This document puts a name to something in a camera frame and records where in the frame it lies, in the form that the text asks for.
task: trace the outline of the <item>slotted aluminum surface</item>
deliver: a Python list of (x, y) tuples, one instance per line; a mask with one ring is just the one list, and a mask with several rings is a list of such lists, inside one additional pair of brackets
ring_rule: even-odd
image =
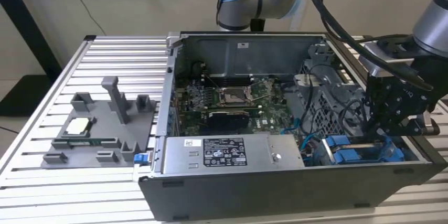
[[(157, 223), (140, 192), (133, 168), (40, 169), (70, 111), (69, 100), (88, 91), (108, 99), (105, 75), (120, 76), (128, 99), (145, 93), (158, 100), (164, 80), (164, 37), (97, 37), (84, 42), (40, 107), (0, 160), (1, 223)], [(441, 134), (429, 141), (448, 158), (448, 112), (433, 115)], [(448, 170), (428, 183), (409, 186), (374, 209), (212, 220), (209, 223), (448, 223)]]

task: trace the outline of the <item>blue cable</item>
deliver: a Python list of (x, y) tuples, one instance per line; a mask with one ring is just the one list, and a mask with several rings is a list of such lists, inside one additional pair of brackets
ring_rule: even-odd
[(302, 140), (302, 144), (300, 146), (300, 150), (302, 150), (305, 148), (306, 142), (309, 141), (309, 139), (313, 137), (314, 133), (309, 134), (305, 139)]
[(284, 135), (285, 134), (285, 131), (293, 131), (293, 130), (296, 130), (297, 128), (298, 128), (298, 124), (300, 124), (300, 120), (298, 120), (298, 118), (294, 118), (293, 119), (294, 121), (294, 125), (293, 125), (293, 127), (292, 128), (284, 128), (281, 131), (280, 131), (280, 135)]

